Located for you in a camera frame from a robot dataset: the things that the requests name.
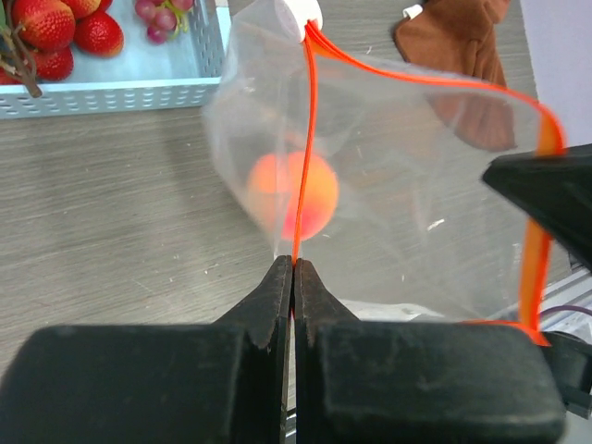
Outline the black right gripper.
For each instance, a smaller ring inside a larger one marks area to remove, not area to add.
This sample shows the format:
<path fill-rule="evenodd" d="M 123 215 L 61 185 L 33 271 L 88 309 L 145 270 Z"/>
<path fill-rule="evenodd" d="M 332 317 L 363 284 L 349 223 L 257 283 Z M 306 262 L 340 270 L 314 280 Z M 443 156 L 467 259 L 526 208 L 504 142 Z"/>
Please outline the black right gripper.
<path fill-rule="evenodd" d="M 541 348 L 566 410 L 591 418 L 591 345 L 560 331 L 544 333 L 549 346 Z"/>

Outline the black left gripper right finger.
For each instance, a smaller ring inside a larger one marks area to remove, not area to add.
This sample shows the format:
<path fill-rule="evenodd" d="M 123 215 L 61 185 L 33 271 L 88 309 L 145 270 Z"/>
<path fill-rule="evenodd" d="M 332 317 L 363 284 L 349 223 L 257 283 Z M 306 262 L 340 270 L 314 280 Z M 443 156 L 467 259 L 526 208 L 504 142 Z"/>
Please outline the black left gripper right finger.
<path fill-rule="evenodd" d="M 565 408 L 517 327 L 362 321 L 314 266 L 293 274 L 300 443 L 555 443 Z"/>

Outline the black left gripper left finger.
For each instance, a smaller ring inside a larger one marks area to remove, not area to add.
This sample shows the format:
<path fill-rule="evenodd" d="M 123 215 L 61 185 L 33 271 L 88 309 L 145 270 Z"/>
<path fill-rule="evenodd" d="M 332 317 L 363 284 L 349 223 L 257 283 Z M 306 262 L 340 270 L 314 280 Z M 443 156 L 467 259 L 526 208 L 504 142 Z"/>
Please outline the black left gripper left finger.
<path fill-rule="evenodd" d="M 211 324 L 57 325 L 1 381 L 5 443 L 281 443 L 292 263 Z"/>

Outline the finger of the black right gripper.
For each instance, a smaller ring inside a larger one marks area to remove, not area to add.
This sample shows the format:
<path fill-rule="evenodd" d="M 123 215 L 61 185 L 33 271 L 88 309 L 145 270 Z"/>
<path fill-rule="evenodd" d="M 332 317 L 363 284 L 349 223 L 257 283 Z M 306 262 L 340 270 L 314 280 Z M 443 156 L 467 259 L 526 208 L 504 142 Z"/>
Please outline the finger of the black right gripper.
<path fill-rule="evenodd" d="M 507 154 L 482 181 L 526 212 L 574 258 L 591 267 L 591 146 L 565 154 Z"/>

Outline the clear zip top bag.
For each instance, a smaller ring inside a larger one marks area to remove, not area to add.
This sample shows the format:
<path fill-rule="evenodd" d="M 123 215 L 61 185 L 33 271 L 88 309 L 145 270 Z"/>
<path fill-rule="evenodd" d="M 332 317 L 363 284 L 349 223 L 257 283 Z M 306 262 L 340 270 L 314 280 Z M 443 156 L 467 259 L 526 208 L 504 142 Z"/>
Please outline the clear zip top bag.
<path fill-rule="evenodd" d="M 256 1 L 232 20 L 220 85 L 205 109 L 216 172 L 274 254 L 310 261 L 327 289 L 376 319 L 517 327 L 542 343 L 548 234 L 491 190 L 501 154 L 562 154 L 557 118 L 537 100 L 481 80 L 349 55 L 322 32 L 315 1 Z M 513 111 L 516 147 L 461 140 L 465 95 Z M 305 152 L 292 241 L 247 209 L 266 154 Z M 338 176 L 327 225 L 302 240 L 312 154 Z"/>

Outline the orange peach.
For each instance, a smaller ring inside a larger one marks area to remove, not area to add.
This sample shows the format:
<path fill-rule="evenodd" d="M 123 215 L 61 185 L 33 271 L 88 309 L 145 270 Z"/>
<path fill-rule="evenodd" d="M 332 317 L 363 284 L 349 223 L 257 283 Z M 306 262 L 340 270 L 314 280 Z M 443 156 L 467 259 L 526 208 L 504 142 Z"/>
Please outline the orange peach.
<path fill-rule="evenodd" d="M 247 179 L 247 209 L 274 237 L 293 238 L 305 152 L 266 154 Z M 301 239 L 318 234 L 331 220 L 339 201 L 337 174 L 317 154 L 312 154 L 302 204 Z"/>

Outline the light blue plastic basket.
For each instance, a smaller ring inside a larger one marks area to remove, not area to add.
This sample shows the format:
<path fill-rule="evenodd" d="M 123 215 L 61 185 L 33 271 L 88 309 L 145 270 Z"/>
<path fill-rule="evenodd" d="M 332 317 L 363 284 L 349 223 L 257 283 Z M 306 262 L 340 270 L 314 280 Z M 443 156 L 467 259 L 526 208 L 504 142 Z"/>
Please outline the light blue plastic basket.
<path fill-rule="evenodd" d="M 220 82 L 228 47 L 225 1 L 197 1 L 189 28 L 169 43 L 147 40 L 131 1 L 108 10 L 124 32 L 122 52 L 103 59 L 73 51 L 74 69 L 63 82 L 44 83 L 33 98 L 21 85 L 1 88 L 1 117 L 58 117 L 203 105 Z"/>

